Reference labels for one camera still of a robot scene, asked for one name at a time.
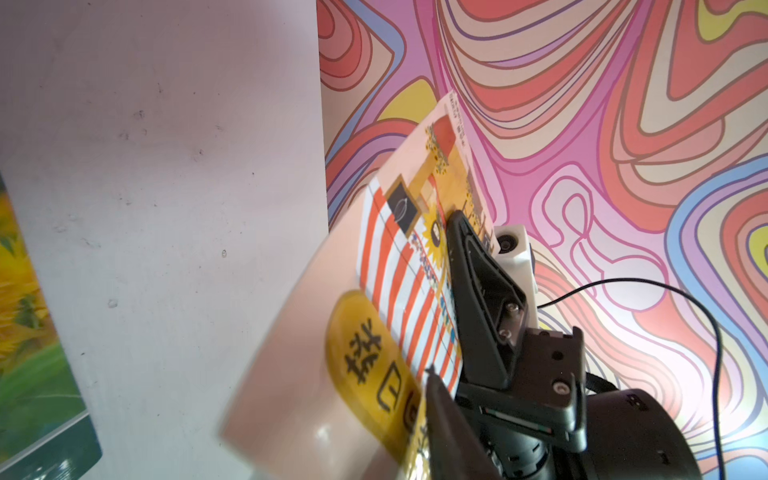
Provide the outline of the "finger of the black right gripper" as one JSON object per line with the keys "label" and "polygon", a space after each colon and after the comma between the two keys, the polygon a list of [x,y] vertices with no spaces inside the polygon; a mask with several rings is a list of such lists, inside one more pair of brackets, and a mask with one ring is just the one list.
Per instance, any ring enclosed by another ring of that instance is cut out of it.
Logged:
{"label": "finger of the black right gripper", "polygon": [[462,211],[448,218],[446,238],[465,381],[504,390],[511,384],[527,320],[525,294]]}

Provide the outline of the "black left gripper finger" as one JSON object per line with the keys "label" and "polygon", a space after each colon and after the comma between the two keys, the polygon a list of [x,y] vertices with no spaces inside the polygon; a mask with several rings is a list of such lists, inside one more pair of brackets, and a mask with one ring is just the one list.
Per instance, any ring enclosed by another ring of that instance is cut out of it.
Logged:
{"label": "black left gripper finger", "polygon": [[500,479],[442,379],[427,370],[426,428],[432,479]]}

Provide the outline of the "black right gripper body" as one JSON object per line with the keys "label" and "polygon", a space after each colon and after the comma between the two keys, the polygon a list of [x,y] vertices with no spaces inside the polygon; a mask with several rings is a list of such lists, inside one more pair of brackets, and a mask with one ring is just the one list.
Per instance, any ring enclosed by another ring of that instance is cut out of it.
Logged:
{"label": "black right gripper body", "polygon": [[585,370],[580,329],[460,332],[456,401],[505,479],[699,479],[666,410]]}

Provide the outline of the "yellow sunflower seed packet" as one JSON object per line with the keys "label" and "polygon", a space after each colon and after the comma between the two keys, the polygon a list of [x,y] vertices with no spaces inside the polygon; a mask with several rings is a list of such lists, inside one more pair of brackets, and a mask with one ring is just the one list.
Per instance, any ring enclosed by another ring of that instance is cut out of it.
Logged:
{"label": "yellow sunflower seed packet", "polygon": [[102,451],[29,257],[1,193],[1,476],[80,479]]}

